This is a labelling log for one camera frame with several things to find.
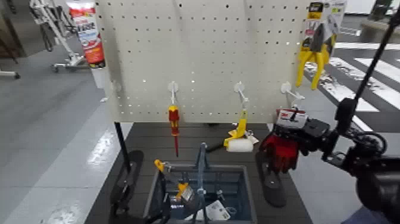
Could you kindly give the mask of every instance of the wheeled stand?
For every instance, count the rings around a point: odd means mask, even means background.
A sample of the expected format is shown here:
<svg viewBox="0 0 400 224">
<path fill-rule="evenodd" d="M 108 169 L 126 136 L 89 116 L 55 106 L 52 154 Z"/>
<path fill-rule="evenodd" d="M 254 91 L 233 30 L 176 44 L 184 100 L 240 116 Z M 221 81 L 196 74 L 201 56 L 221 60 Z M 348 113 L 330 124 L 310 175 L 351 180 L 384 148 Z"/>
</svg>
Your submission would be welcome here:
<svg viewBox="0 0 400 224">
<path fill-rule="evenodd" d="M 121 129 L 121 123 L 114 122 L 114 125 L 124 160 L 123 167 L 120 170 L 110 196 L 111 215 L 116 217 L 129 210 L 128 203 L 132 199 L 135 191 L 136 182 L 140 174 L 140 169 L 142 168 L 144 154 L 142 151 L 132 151 L 128 153 Z"/>
<path fill-rule="evenodd" d="M 72 51 L 69 47 L 66 39 L 65 32 L 62 24 L 62 20 L 58 18 L 57 11 L 55 14 L 48 7 L 49 4 L 45 3 L 44 0 L 31 0 L 30 7 L 32 9 L 32 14 L 35 17 L 35 23 L 38 25 L 43 25 L 45 23 L 49 24 L 51 30 L 56 35 L 57 39 L 61 42 L 65 50 L 68 52 L 68 59 L 65 59 L 66 63 L 56 63 L 52 65 L 52 70 L 55 73 L 59 72 L 59 67 L 64 67 L 66 69 L 88 69 L 89 65 L 84 65 L 86 59 L 85 56 L 79 55 Z"/>
</svg>

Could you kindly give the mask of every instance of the pegboard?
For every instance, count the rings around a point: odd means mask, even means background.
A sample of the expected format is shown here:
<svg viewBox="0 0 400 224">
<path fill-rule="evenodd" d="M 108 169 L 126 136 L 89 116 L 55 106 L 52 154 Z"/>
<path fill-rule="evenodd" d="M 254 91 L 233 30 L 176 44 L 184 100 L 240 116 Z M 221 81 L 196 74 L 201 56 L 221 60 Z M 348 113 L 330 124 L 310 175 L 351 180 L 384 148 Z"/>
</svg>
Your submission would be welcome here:
<svg viewBox="0 0 400 224">
<path fill-rule="evenodd" d="M 273 121 L 292 99 L 310 1 L 96 0 L 115 121 L 167 122 L 176 93 L 184 122 L 237 122 L 234 85 L 249 98 L 250 123 Z"/>
</svg>

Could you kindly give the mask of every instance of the white floor stripe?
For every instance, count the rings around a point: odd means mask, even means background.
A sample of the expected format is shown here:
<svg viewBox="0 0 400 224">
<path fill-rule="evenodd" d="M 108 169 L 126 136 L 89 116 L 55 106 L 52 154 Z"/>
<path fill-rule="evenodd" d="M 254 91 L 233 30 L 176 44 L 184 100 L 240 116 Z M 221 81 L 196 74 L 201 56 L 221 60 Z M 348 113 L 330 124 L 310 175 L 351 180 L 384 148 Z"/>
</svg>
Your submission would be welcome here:
<svg viewBox="0 0 400 224">
<path fill-rule="evenodd" d="M 337 49 L 378 49 L 380 43 L 349 43 L 349 42 L 338 42 L 335 44 L 335 48 Z M 387 50 L 398 50 L 400 51 L 400 44 L 397 43 L 388 43 L 386 45 Z"/>
<path fill-rule="evenodd" d="M 372 59 L 371 58 L 354 58 L 356 61 L 369 67 Z M 382 60 L 379 60 L 376 64 L 375 71 L 381 73 L 382 75 L 400 83 L 400 69 L 395 66 L 388 64 Z"/>
<path fill-rule="evenodd" d="M 350 65 L 340 58 L 333 57 L 330 59 L 329 63 L 355 80 L 362 80 L 365 76 L 365 73 L 363 71 Z M 374 94 L 381 97 L 383 100 L 400 110 L 400 93 L 398 91 L 390 88 L 389 86 L 378 81 L 374 77 L 371 77 L 369 82 L 371 84 L 371 87 L 369 87 L 369 89 Z"/>
<path fill-rule="evenodd" d="M 371 132 L 372 128 L 366 125 L 359 117 L 353 116 L 353 122 L 363 131 Z"/>
<path fill-rule="evenodd" d="M 308 72 L 315 73 L 317 67 L 313 63 L 306 63 L 305 70 Z M 341 102 L 344 98 L 354 98 L 355 92 L 349 89 L 347 86 L 341 85 L 339 82 L 332 80 L 332 77 L 325 73 L 320 78 L 321 86 L 338 102 Z M 360 98 L 357 105 L 357 111 L 359 112 L 379 112 L 377 108 L 372 106 L 370 103 Z"/>
</svg>

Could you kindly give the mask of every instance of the red glove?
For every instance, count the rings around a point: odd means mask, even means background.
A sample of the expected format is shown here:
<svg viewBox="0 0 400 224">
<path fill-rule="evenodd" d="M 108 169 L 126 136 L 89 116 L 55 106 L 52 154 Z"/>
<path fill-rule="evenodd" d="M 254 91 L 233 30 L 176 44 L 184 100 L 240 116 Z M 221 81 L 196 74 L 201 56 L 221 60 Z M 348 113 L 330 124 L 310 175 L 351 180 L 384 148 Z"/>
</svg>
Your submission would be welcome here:
<svg viewBox="0 0 400 224">
<path fill-rule="evenodd" d="M 262 141 L 260 151 L 266 152 L 270 161 L 269 169 L 283 173 L 287 173 L 289 169 L 296 169 L 299 155 L 297 142 L 271 133 Z"/>
</svg>

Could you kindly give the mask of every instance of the screwdriver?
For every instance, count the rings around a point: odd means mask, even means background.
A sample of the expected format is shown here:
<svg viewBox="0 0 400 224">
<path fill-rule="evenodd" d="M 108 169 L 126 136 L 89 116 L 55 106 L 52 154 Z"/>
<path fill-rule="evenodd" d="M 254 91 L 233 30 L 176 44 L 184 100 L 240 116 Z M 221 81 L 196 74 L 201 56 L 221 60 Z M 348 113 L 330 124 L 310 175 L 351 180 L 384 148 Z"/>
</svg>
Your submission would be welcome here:
<svg viewBox="0 0 400 224">
<path fill-rule="evenodd" d="M 172 136 L 174 136 L 175 140 L 175 153 L 176 157 L 179 156 L 178 152 L 178 135 L 179 135 L 179 130 L 178 130 L 178 121 L 179 121 L 179 113 L 178 113 L 178 107 L 176 105 L 171 105 L 168 108 L 168 119 L 171 123 L 171 129 L 172 129 Z"/>
</svg>

